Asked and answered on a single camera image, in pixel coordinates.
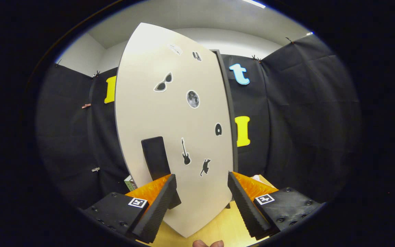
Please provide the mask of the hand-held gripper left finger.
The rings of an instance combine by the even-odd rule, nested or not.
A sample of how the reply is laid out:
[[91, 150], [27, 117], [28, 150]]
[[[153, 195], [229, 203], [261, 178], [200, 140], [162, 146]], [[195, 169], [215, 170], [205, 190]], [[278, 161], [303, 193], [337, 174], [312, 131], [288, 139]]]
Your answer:
[[167, 210], [176, 203], [176, 193], [176, 176], [169, 174], [127, 194], [111, 192], [80, 212], [115, 237], [150, 244]]

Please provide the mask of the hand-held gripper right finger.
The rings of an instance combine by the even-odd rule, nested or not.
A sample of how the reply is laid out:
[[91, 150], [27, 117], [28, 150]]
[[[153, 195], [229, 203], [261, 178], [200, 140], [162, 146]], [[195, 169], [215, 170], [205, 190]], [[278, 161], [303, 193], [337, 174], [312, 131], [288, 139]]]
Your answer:
[[228, 173], [227, 185], [250, 236], [257, 240], [286, 233], [323, 208], [292, 187], [276, 189], [237, 172]]

